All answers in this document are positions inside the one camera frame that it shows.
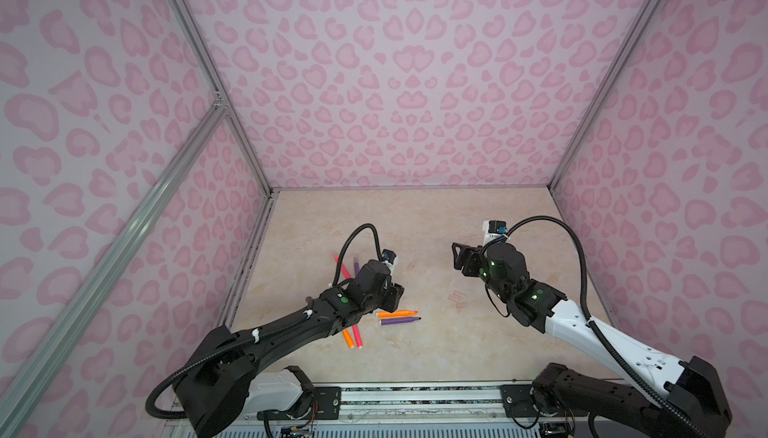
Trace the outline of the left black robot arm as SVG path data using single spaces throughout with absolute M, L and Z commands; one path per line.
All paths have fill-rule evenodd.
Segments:
M 269 366 L 299 348 L 359 323 L 377 310 L 393 312 L 404 287 L 393 281 L 395 264 L 369 260 L 359 274 L 324 290 L 280 319 L 232 332 L 210 331 L 172 382 L 185 418 L 199 437 L 222 432 L 246 408 L 251 384 Z

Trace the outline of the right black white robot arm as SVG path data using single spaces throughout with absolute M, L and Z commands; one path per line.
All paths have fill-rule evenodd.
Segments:
M 542 416 L 582 411 L 648 437 L 723 437 L 733 414 L 716 369 L 697 356 L 662 352 L 587 315 L 560 290 L 531 278 L 524 256 L 506 242 L 452 246 L 453 266 L 479 278 L 505 306 L 503 316 L 557 338 L 620 377 L 612 383 L 548 364 L 533 380 L 532 407 Z

